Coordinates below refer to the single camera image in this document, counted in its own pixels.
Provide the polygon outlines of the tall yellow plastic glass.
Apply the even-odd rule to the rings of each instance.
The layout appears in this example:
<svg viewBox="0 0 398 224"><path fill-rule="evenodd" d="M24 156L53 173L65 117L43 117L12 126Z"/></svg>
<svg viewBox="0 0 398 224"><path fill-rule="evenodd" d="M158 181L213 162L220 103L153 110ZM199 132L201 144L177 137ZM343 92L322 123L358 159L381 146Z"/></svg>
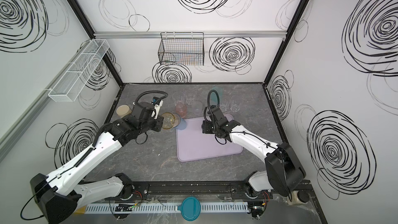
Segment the tall yellow plastic glass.
<svg viewBox="0 0 398 224"><path fill-rule="evenodd" d="M163 113L161 115L163 117L162 128L165 130L172 129L177 124L176 117L172 113Z"/></svg>

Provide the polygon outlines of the tall blue textured glass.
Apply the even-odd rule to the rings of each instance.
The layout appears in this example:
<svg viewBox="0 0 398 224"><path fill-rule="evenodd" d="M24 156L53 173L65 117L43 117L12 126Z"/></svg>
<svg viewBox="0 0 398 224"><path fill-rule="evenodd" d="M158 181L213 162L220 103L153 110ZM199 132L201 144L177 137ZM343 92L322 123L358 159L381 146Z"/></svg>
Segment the tall blue textured glass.
<svg viewBox="0 0 398 224"><path fill-rule="evenodd" d="M178 114L174 114L174 124L173 128L177 130L184 130L187 127L186 121L181 118Z"/></svg>

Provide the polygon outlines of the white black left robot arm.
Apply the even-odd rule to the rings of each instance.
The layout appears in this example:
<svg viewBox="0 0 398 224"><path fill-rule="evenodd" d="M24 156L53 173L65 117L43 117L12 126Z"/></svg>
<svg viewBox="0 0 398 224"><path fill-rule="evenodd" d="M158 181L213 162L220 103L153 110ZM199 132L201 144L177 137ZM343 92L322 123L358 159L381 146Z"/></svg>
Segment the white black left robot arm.
<svg viewBox="0 0 398 224"><path fill-rule="evenodd" d="M157 97L150 103L136 102L131 114L103 125L93 143L69 162L30 180L33 199L48 223L59 224L78 208L95 201L114 197L128 200L136 193L133 182L123 173L91 183L83 179L129 141L148 131L160 132L162 104Z"/></svg>

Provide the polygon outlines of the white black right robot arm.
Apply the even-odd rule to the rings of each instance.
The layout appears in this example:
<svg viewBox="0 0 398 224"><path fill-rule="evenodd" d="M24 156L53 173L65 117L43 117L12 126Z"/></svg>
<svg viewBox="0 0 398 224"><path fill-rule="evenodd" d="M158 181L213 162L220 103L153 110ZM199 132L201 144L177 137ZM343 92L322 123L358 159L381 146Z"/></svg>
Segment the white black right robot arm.
<svg viewBox="0 0 398 224"><path fill-rule="evenodd" d="M254 134L238 121L228 120L215 105L204 110L202 132L213 134L216 140L240 145L265 164L264 171L254 172L247 179L246 194L251 198L265 190L274 190L287 197L306 177L301 162L288 143L273 143Z"/></svg>

